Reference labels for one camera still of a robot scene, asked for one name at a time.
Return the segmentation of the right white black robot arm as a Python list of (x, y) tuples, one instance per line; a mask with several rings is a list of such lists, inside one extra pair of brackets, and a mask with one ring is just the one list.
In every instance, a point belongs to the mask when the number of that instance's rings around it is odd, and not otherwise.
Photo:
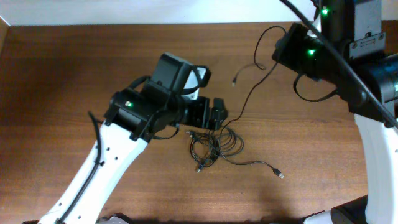
[(385, 53), (380, 1), (315, 1), (272, 58), (299, 77), (334, 84), (363, 142), (368, 193), (302, 223), (397, 222), (397, 55)]

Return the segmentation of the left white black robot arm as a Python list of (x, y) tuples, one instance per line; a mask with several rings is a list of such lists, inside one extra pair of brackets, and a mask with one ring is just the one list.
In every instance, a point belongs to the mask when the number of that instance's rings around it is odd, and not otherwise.
[(135, 79), (109, 102), (104, 121), (93, 121), (96, 141), (72, 182), (37, 223), (95, 223), (121, 177), (167, 126), (220, 129), (228, 112), (221, 98), (199, 96), (211, 77), (168, 52), (152, 75)]

